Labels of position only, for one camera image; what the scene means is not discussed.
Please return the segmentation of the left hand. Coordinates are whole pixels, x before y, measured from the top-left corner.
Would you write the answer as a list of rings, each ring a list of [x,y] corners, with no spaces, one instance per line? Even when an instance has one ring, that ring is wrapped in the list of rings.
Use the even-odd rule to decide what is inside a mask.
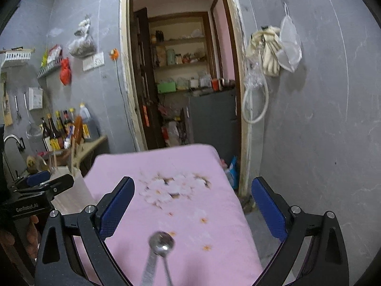
[[[39,223],[39,219],[36,215],[29,217],[28,225],[25,228],[24,234],[21,234],[21,238],[25,239],[25,251],[31,259],[37,258],[39,248],[39,232],[35,227]],[[13,247],[15,244],[14,236],[5,230],[1,230],[1,245],[4,248]]]

